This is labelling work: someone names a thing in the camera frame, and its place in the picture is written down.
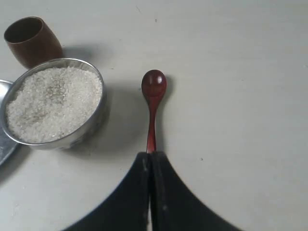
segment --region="stainless steel bowl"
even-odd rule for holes
[[[102,89],[103,89],[101,100],[100,100],[96,110],[92,114],[92,116],[81,127],[79,127],[77,130],[75,130],[71,134],[69,134],[65,137],[62,137],[58,140],[51,141],[51,142],[45,142],[45,143],[24,142],[24,141],[16,138],[11,133],[11,131],[8,129],[8,126],[7,126],[7,123],[6,123],[6,114],[5,114],[6,104],[13,99],[16,91],[20,88],[20,86],[21,86],[21,84],[22,84],[22,82],[24,81],[25,78],[27,78],[28,76],[31,76],[32,74],[34,74],[38,71],[42,71],[42,70],[45,70],[47,68],[52,68],[52,67],[58,67],[58,68],[61,68],[61,67],[76,67],[76,68],[80,68],[80,69],[86,70],[86,71],[91,71],[91,72],[97,74],[98,78],[100,79],[100,81],[102,83]],[[105,108],[106,108],[106,88],[105,88],[103,78],[102,78],[100,72],[93,65],[91,65],[91,64],[89,64],[89,63],[87,63],[83,60],[79,60],[79,59],[71,59],[71,58],[53,59],[53,60],[47,61],[45,63],[42,63],[40,65],[33,67],[32,69],[25,72],[22,76],[20,76],[13,83],[9,92],[5,95],[5,97],[2,101],[2,106],[1,106],[1,109],[0,109],[0,123],[3,127],[4,132],[12,140],[14,140],[18,143],[21,143],[21,144],[28,145],[31,148],[34,148],[34,149],[70,148],[74,144],[82,141],[84,137],[91,134],[100,125],[100,123],[102,122],[102,119],[103,119],[103,113],[105,111]]]

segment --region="white table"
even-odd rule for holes
[[[12,0],[0,31],[42,17],[93,63],[105,129],[70,153],[22,147],[0,169],[0,230],[55,231],[86,215],[145,150],[146,71],[169,76],[158,147],[206,205],[248,231],[308,230],[306,0]],[[4,40],[0,78],[25,69]]]

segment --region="rice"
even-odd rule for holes
[[[27,77],[6,105],[12,134],[30,143],[74,132],[96,110],[103,93],[98,76],[75,67],[49,68]]]

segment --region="cup rim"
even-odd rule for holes
[[[8,30],[9,30],[14,24],[16,24],[16,23],[18,23],[18,22],[20,22],[20,21],[23,21],[23,20],[25,20],[25,19],[29,19],[29,18],[38,19],[38,20],[42,23],[42,27],[39,29],[39,31],[38,31],[34,36],[32,36],[31,38],[28,38],[27,40],[24,40],[24,41],[21,41],[21,42],[10,42],[10,41],[8,41],[8,40],[6,39],[6,36],[5,36],[6,33],[8,32]],[[40,17],[37,17],[37,16],[29,16],[29,17],[21,18],[21,19],[15,21],[15,22],[13,22],[12,24],[10,24],[10,25],[8,26],[8,28],[6,28],[6,30],[5,30],[5,32],[4,32],[4,34],[3,34],[4,40],[5,40],[7,43],[9,43],[9,44],[20,44],[20,43],[27,42],[27,41],[29,41],[29,40],[35,38],[36,36],[38,36],[39,33],[43,30],[44,26],[45,26],[45,22],[44,22],[44,20],[41,19]]]

